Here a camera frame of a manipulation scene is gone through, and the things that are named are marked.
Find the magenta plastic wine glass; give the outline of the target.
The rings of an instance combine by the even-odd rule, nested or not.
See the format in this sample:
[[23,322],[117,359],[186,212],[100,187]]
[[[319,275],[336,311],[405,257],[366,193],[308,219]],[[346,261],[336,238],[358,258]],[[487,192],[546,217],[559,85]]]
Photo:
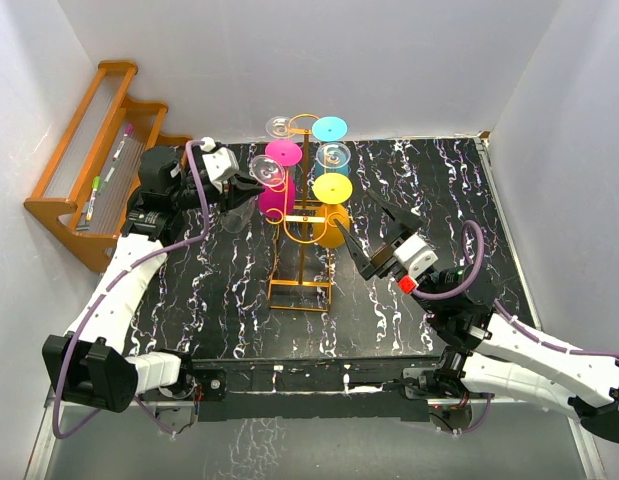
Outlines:
[[279,221],[284,209],[290,213],[294,208],[296,197],[294,174],[295,167],[302,158],[302,150],[291,140],[279,139],[265,147],[265,155],[277,162],[285,178],[282,181],[275,180],[273,187],[265,187],[265,191],[258,199],[259,209],[269,220]]

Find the clear wine glass front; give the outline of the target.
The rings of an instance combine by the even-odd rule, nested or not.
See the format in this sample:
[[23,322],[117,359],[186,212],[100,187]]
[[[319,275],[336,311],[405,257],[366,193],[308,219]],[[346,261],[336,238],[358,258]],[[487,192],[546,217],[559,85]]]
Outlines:
[[266,188],[273,189],[286,179],[284,167],[269,155],[257,155],[251,159],[247,172],[232,167],[222,181],[220,222],[229,233],[241,232],[249,223],[256,199]]

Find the grey clear wine glass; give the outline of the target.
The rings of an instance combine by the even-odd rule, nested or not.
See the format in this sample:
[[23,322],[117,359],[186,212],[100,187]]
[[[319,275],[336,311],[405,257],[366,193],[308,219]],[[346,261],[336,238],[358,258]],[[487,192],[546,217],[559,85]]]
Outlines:
[[265,131],[272,138],[290,138],[295,135],[290,122],[291,119],[289,117],[275,116],[266,122]]

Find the orange plastic wine glass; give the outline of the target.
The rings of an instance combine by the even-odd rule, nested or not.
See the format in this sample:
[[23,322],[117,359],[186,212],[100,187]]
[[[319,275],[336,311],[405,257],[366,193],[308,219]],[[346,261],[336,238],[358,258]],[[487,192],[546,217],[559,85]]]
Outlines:
[[324,248],[338,248],[345,243],[338,225],[346,231],[350,229],[349,213],[344,203],[352,196],[352,182],[343,174],[325,173],[314,181],[312,192],[321,203],[316,215],[323,217],[312,227],[313,240]]

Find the clear flute glass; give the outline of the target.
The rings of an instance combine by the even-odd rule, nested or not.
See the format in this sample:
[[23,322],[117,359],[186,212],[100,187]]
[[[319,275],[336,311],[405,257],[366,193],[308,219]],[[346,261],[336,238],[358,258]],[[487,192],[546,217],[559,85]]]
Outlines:
[[342,142],[322,143],[316,152],[316,162],[325,169],[347,166],[350,158],[350,149]]

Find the blue plastic wine glass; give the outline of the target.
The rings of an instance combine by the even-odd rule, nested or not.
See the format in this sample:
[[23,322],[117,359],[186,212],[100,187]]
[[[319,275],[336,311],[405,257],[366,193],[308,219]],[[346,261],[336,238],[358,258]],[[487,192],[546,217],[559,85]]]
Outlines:
[[343,142],[348,124],[336,116],[321,117],[312,125],[312,134],[319,141],[315,154],[315,177],[327,173],[349,176],[351,151]]

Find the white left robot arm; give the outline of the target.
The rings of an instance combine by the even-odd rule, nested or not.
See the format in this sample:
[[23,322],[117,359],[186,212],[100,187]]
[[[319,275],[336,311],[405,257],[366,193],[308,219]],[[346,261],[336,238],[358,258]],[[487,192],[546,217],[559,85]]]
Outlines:
[[196,376],[184,367],[184,355],[127,356],[127,331],[168,254],[203,239],[180,239],[185,213],[200,212],[208,228],[212,206],[226,213],[264,190],[241,171],[228,146],[210,138],[150,148],[141,156],[138,177],[112,260],[92,297],[66,332],[49,336],[42,347],[59,402],[119,413],[154,389],[175,399],[193,392]]

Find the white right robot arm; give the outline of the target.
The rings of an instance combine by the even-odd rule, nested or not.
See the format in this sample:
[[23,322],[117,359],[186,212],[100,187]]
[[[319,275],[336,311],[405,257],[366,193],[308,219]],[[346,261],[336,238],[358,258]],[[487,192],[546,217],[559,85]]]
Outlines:
[[619,353],[588,351],[522,324],[498,299],[484,265],[480,226],[464,221],[474,240],[465,263],[439,270],[437,255],[420,236],[418,215],[371,199],[393,225],[382,246],[367,256],[340,221],[333,223],[361,277],[392,277],[414,299],[446,347],[436,367],[408,368],[400,379],[406,395],[458,397],[503,395],[560,412],[589,433],[619,444]]

